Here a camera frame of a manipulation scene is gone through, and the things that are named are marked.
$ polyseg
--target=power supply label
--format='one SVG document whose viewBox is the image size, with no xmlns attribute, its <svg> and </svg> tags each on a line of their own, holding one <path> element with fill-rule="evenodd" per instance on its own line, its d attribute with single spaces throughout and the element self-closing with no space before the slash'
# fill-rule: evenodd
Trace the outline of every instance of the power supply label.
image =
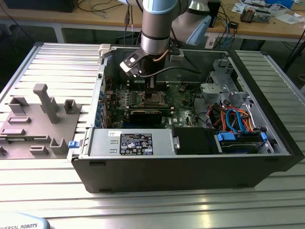
<svg viewBox="0 0 305 229">
<path fill-rule="evenodd" d="M 121 134 L 120 154 L 153 155 L 152 134 Z"/>
</svg>

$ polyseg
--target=computer tower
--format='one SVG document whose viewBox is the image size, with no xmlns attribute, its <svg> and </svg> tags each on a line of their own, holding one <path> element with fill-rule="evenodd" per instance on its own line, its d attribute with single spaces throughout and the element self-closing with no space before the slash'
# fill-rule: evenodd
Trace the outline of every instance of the computer tower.
<svg viewBox="0 0 305 229">
<path fill-rule="evenodd" d="M 208 7 L 210 9 L 209 15 L 212 17 L 211 23 L 209 25 L 210 28 L 213 28 L 215 25 L 216 17 L 220 8 L 220 0 L 209 0 Z"/>
</svg>

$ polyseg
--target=white sticker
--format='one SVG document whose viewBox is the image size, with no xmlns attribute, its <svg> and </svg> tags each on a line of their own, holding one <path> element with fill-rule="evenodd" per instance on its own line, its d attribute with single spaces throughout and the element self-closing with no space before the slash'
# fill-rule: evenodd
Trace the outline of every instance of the white sticker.
<svg viewBox="0 0 305 229">
<path fill-rule="evenodd" d="M 108 131 L 109 137 L 119 137 L 121 136 L 122 131 L 110 130 Z"/>
</svg>

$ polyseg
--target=motherboard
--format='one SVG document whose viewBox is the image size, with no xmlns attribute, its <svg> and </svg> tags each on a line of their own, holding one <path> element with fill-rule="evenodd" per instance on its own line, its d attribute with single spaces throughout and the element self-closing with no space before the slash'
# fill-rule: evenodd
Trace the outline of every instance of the motherboard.
<svg viewBox="0 0 305 229">
<path fill-rule="evenodd" d="M 144 96 L 140 85 L 130 90 L 119 85 L 106 93 L 109 128 L 197 127 L 193 110 L 195 90 L 183 84 L 167 84 L 166 91 L 156 91 L 150 98 Z"/>
</svg>

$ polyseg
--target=wooden desk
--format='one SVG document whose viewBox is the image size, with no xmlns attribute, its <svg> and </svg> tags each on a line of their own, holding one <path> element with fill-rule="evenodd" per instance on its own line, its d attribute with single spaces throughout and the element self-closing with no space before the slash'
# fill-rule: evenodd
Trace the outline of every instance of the wooden desk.
<svg viewBox="0 0 305 229">
<path fill-rule="evenodd" d="M 106 11 L 107 18 L 96 15 L 92 12 L 85 12 L 76 8 L 72 13 L 53 12 L 53 11 L 39 11 L 39 10 L 11 10 L 6 7 L 3 0 L 0 0 L 6 11 L 21 25 L 32 26 L 46 26 L 52 27 L 55 30 L 58 42 L 65 42 L 62 33 L 63 28 L 76 28 L 76 29 L 93 29 L 93 30 L 124 30 L 124 18 L 127 6 L 122 5 Z M 92 3 L 101 3 L 101 0 L 92 0 Z M 223 1 L 226 14 L 232 21 L 239 23 L 236 38 L 242 39 L 257 39 L 257 40 L 273 40 L 273 41 L 288 41 L 295 42 L 299 39 L 303 32 L 303 24 L 296 23 L 289 25 L 276 18 L 272 18 L 270 23 L 244 23 L 240 21 L 240 14 L 231 12 L 233 5 L 238 0 Z M 119 4 L 113 1 L 109 4 L 101 5 L 98 9 L 107 8 Z M 84 9 L 90 9 L 87 1 L 83 2 L 81 6 Z M 292 10 L 305 10 L 304 5 L 295 4 Z M 133 9 L 134 30 L 140 31 L 142 15 L 137 7 Z M 8 26 L 14 24 L 8 16 L 0 9 L 0 23 Z M 222 35 L 224 28 L 221 21 L 217 20 L 214 28 L 209 28 L 206 36 L 209 37 L 206 47 L 209 48 L 213 44 L 215 38 Z"/>
</svg>

